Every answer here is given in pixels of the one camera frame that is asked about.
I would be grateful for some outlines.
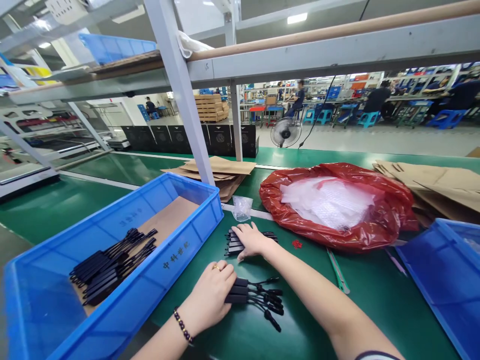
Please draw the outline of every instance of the bracelet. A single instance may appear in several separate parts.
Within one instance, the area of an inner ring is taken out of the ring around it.
[[[173,309],[173,316],[175,317],[176,321],[178,322],[178,325],[180,325],[180,329],[183,331],[183,336],[185,337],[185,339],[190,343],[192,344],[194,342],[194,338],[192,336],[190,336],[189,332],[187,331],[187,329],[185,329],[185,325],[184,325],[184,322],[182,321],[182,319],[180,319],[180,315],[179,313],[177,312],[177,309],[179,307],[178,306],[175,306],[175,308]]]

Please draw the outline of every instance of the green tool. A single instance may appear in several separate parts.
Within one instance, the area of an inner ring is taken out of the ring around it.
[[[349,286],[345,281],[344,275],[342,274],[342,270],[340,270],[339,263],[337,262],[337,259],[335,258],[334,253],[328,247],[326,248],[326,251],[328,253],[328,256],[330,257],[330,262],[331,262],[331,265],[333,266],[333,270],[335,270],[336,282],[338,283],[338,288],[342,290],[345,294],[347,295],[350,294]]]

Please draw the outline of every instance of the electric fan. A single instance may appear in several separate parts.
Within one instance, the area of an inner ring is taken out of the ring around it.
[[[279,148],[289,148],[295,144],[302,133],[302,127],[297,119],[284,117],[271,128],[270,139]]]

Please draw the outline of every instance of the hand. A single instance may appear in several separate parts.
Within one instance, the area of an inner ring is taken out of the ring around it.
[[[225,260],[208,264],[190,295],[178,308],[185,329],[192,337],[220,322],[230,311],[232,304],[226,304],[225,298],[236,278],[233,265]]]
[[[263,255],[265,248],[274,244],[275,242],[266,236],[264,236],[258,229],[255,223],[252,221],[250,225],[243,223],[237,226],[232,226],[231,229],[240,239],[245,249],[238,254],[238,262],[242,262],[246,257],[254,255]]]

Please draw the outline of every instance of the bubble wrap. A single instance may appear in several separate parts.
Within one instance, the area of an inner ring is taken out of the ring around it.
[[[336,177],[308,178],[281,185],[282,203],[302,218],[335,230],[348,230],[367,217],[374,194]]]

